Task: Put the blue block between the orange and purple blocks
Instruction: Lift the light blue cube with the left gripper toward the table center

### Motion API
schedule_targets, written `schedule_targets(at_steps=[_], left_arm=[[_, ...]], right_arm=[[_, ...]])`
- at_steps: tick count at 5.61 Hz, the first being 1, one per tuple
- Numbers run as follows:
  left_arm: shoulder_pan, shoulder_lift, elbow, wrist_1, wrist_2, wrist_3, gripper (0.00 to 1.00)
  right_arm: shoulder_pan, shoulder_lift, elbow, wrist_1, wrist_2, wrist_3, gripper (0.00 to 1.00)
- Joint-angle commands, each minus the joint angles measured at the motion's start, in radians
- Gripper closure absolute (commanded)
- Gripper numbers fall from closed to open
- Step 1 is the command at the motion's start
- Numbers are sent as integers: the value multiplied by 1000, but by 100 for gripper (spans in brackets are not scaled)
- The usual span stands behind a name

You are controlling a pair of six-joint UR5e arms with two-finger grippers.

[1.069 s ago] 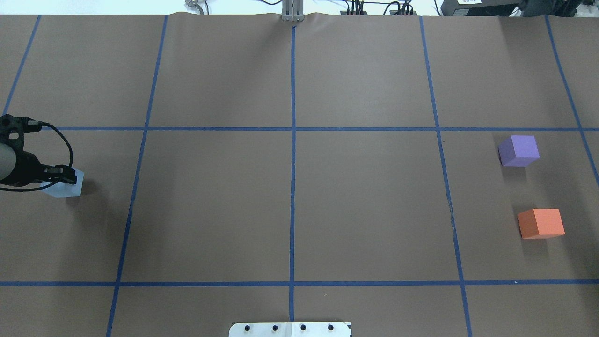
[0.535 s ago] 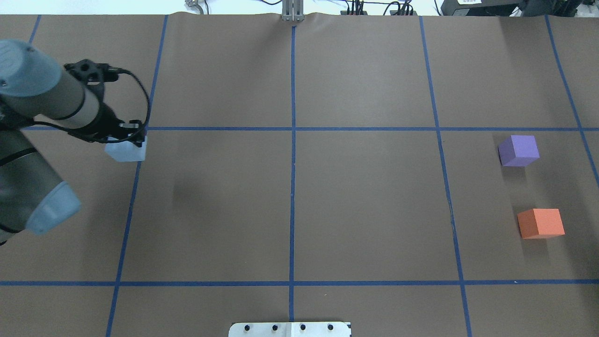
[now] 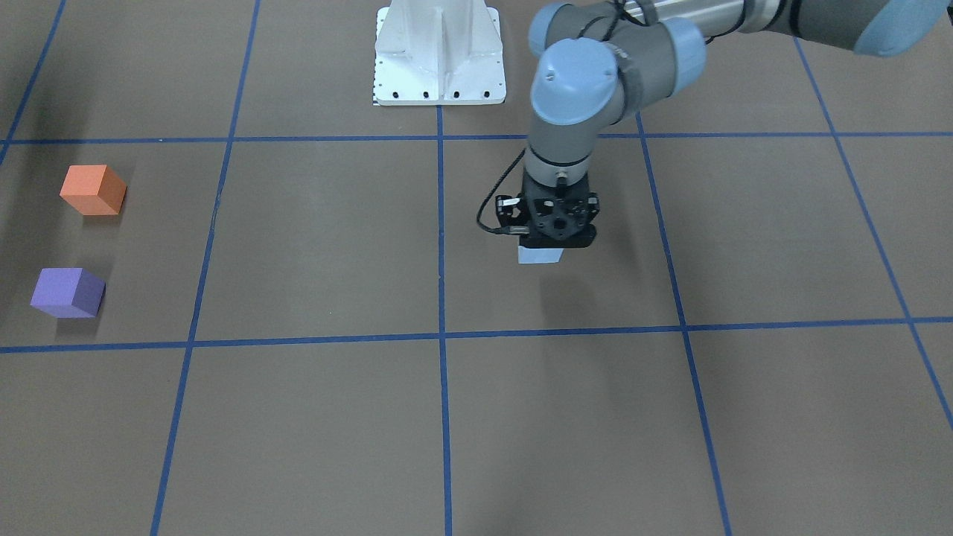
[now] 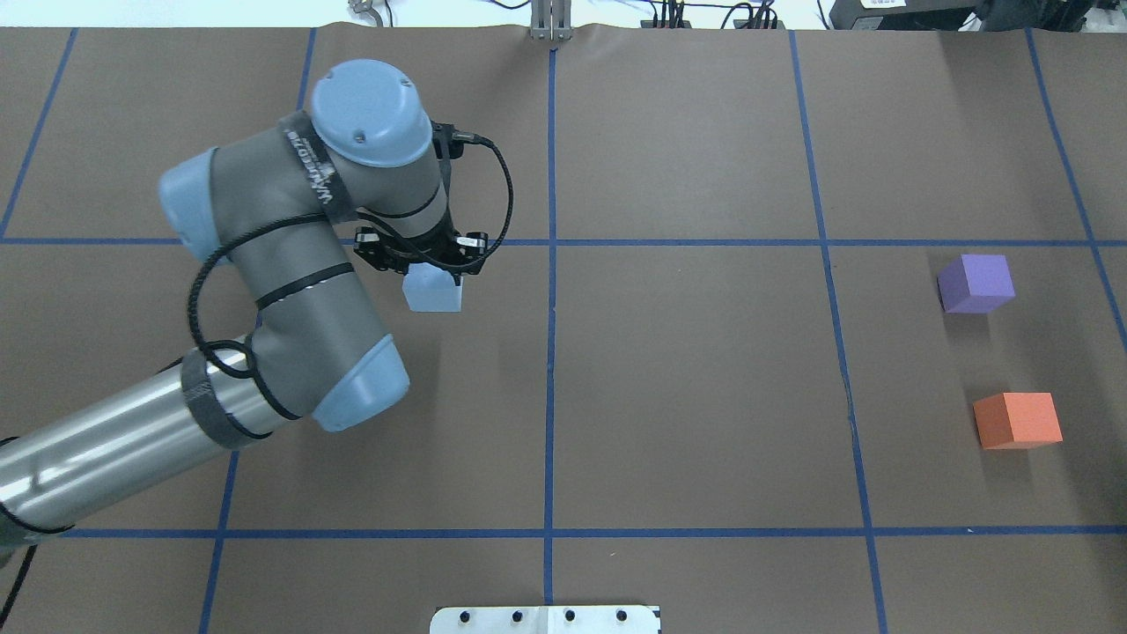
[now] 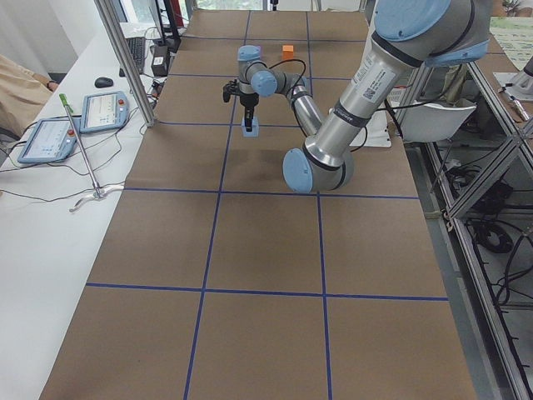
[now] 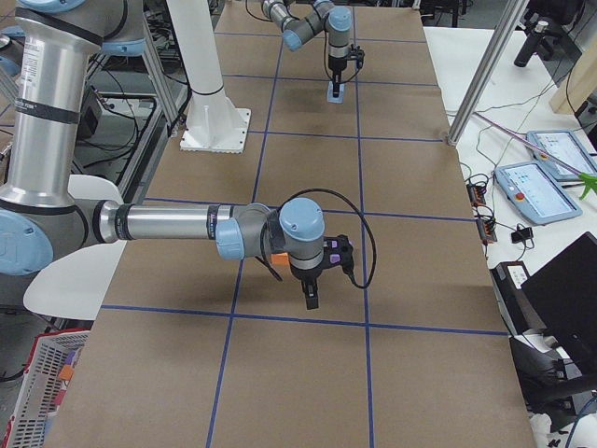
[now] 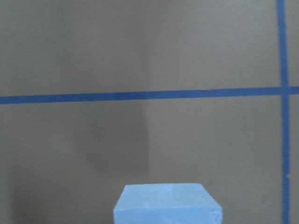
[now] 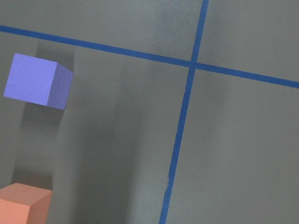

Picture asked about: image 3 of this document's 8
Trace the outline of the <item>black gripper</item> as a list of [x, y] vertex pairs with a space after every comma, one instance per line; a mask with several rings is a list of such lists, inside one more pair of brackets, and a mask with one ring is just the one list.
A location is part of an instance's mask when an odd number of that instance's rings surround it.
[[583, 249], [595, 240], [593, 220], [599, 213], [598, 194], [592, 192], [589, 174], [572, 185], [550, 187], [522, 173], [521, 199], [529, 233], [520, 236], [528, 249]]

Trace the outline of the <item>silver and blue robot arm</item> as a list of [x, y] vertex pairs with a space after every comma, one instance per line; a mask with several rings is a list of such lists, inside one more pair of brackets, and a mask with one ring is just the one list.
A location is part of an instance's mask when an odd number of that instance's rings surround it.
[[522, 186], [494, 201], [522, 253], [588, 247], [600, 210], [589, 186], [599, 133], [700, 78], [710, 42], [767, 31], [865, 57], [895, 57], [951, 13], [949, 1], [602, 1], [542, 7]]

